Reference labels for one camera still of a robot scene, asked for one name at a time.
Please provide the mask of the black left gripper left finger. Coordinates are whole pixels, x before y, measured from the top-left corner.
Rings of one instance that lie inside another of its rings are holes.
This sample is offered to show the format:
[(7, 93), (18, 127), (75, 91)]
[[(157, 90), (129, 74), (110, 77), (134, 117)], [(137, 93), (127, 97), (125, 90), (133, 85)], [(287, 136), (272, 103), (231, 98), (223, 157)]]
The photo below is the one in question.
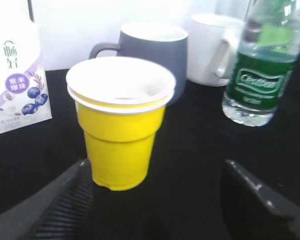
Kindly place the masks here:
[(82, 240), (92, 202), (91, 165), (85, 159), (0, 214), (0, 240)]

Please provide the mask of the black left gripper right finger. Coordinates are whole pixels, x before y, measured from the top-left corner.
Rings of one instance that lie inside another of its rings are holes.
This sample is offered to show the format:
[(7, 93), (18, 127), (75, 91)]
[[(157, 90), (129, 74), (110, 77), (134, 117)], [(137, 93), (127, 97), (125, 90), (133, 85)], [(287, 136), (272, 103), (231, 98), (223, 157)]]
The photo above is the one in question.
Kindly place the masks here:
[(222, 166), (221, 209), (233, 240), (300, 240), (300, 206), (234, 160)]

